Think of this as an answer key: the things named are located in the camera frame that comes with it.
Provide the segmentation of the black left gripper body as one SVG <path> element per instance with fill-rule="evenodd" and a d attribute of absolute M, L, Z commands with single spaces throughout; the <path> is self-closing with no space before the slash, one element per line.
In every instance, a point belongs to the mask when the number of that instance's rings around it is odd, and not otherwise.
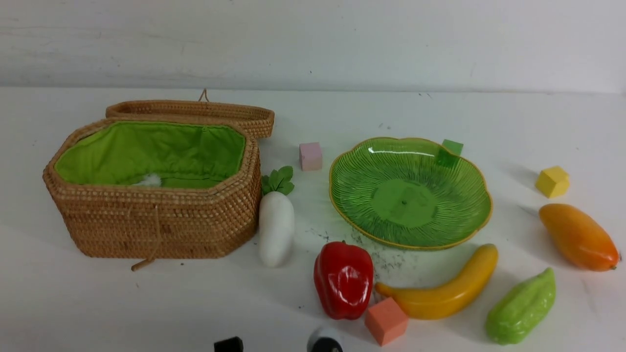
<path fill-rule="evenodd" d="M 241 338 L 233 336 L 232 338 L 215 342 L 213 350 L 214 352 L 243 352 L 244 344 Z"/>

